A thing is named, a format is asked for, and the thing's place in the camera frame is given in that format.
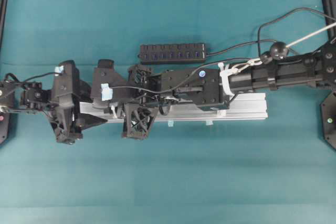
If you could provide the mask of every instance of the teal fabric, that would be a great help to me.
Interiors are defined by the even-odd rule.
[[[98,59],[110,58],[125,76],[139,44],[202,41],[216,51],[299,6],[322,10],[321,0],[8,0],[1,75],[28,78],[73,59],[91,82]],[[324,24],[296,13],[262,37],[291,42]],[[241,56],[256,48],[212,60]],[[52,77],[41,80],[50,88]],[[336,152],[319,111],[327,94],[282,88],[267,92],[264,121],[157,123],[143,142],[106,124],[56,144],[43,115],[19,115],[0,147],[0,223],[334,223]]]

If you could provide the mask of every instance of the black mounting plate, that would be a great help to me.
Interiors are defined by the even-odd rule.
[[[336,149],[336,93],[330,95],[321,104],[324,139]]]

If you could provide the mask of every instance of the bolt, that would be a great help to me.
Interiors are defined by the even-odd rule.
[[[204,70],[201,70],[201,71],[198,73],[198,75],[199,75],[200,77],[205,77],[205,71],[204,71]]]
[[[326,58],[327,59],[331,59],[332,58],[332,53],[328,52],[325,54]]]
[[[333,73],[334,72],[334,68],[333,67],[327,67],[327,72],[328,73]]]

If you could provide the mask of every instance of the black cable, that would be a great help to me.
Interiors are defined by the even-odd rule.
[[[58,75],[60,75],[60,76],[62,75],[61,73],[49,72],[49,73],[41,74],[41,75],[39,75],[39,76],[33,76],[33,77],[30,77],[30,78],[24,80],[22,83],[24,83],[24,82],[28,82],[28,81],[33,80],[33,79],[36,79],[36,78],[41,78],[41,77],[44,77],[44,76],[48,76],[48,75],[50,75],[50,74],[58,74]]]
[[[162,94],[162,93],[170,92],[170,91],[173,91],[173,90],[177,89],[178,87],[180,87],[181,85],[186,83],[191,78],[191,76],[193,76],[201,68],[205,68],[205,67],[209,67],[209,66],[212,66],[212,65],[217,65],[218,63],[221,63],[221,62],[228,62],[228,61],[233,61],[233,60],[242,61],[242,60],[250,60],[250,58],[230,58],[230,59],[218,60],[218,61],[214,61],[214,62],[210,62],[210,63],[200,65],[199,67],[195,68],[190,73],[190,75],[187,78],[185,78],[183,81],[181,81],[179,84],[177,84],[176,86],[174,86],[170,89],[166,89],[166,90],[162,90],[162,91],[154,91],[154,90],[145,89],[145,88],[142,88],[142,87],[135,87],[135,86],[112,86],[110,88],[112,88],[112,89],[121,89],[121,88],[138,89],[138,90],[143,90],[143,91],[154,93],[154,94]]]
[[[230,99],[230,103],[232,103],[236,98],[237,98],[237,94],[235,94],[231,99]]]
[[[16,82],[20,82],[19,81],[19,79],[15,76],[15,74],[13,74],[13,73],[7,73],[6,75],[5,75],[5,78],[4,78],[4,80],[5,81],[7,81],[8,80],[8,77],[11,77],[14,81],[16,81]]]
[[[275,40],[275,39],[263,39],[263,40],[260,41],[260,43],[264,43],[264,42],[278,42],[278,41]],[[210,57],[210,56],[215,56],[215,55],[221,55],[221,54],[224,54],[224,53],[226,53],[226,52],[229,52],[229,51],[231,51],[231,50],[233,50],[233,49],[236,49],[236,48],[239,48],[239,47],[248,46],[248,45],[253,45],[253,44],[256,44],[256,43],[258,43],[257,40],[254,40],[254,41],[248,41],[248,42],[244,42],[244,43],[240,43],[240,44],[234,45],[234,46],[232,46],[232,47],[228,47],[228,48],[223,49],[223,50],[218,51],[218,52],[212,52],[212,53],[210,53],[210,54],[207,54],[206,56],[207,56],[207,57]],[[293,50],[293,49],[291,49],[291,48],[289,48],[289,51],[291,51],[291,52],[292,52],[293,54],[295,54],[295,55],[299,55],[298,52],[296,52],[295,50]]]
[[[15,90],[17,90],[20,87],[23,87],[23,85],[26,84],[28,81],[33,80],[35,78],[40,78],[40,77],[48,76],[50,74],[59,74],[59,75],[62,75],[61,73],[49,72],[49,73],[41,74],[39,76],[30,77],[30,78],[28,78],[28,79],[26,79],[24,81],[15,82],[14,84],[18,85],[18,86],[16,86],[14,89],[10,90],[10,92],[8,92],[7,94],[5,94],[4,96],[1,96],[1,99],[8,97],[10,94],[14,93]]]
[[[316,13],[316,14],[319,14],[319,15],[325,17],[325,18],[329,18],[329,19],[332,19],[332,20],[336,21],[336,18],[330,17],[329,15],[327,15],[327,14],[325,14],[325,13],[323,13],[323,12],[320,12],[320,11],[318,11],[318,10],[312,9],[312,8],[308,8],[308,7],[299,7],[299,8],[295,8],[295,9],[289,11],[288,13],[286,13],[286,14],[284,14],[284,15],[282,15],[282,16],[280,16],[280,17],[278,17],[278,18],[276,18],[276,19],[274,19],[274,20],[272,20],[272,21],[270,21],[270,22],[267,22],[267,23],[262,24],[262,25],[259,27],[259,29],[258,29],[258,39],[257,39],[257,41],[258,41],[258,55],[259,55],[259,57],[261,56],[261,48],[260,48],[260,42],[261,42],[261,40],[260,40],[260,31],[261,31],[261,29],[262,29],[263,27],[265,27],[265,26],[274,24],[274,23],[276,23],[276,22],[278,22],[278,21],[280,21],[280,20],[282,20],[282,19],[288,17],[289,15],[291,15],[291,14],[293,14],[293,13],[295,13],[295,12],[300,11],[300,10],[307,10],[307,11],[309,11],[309,12]]]

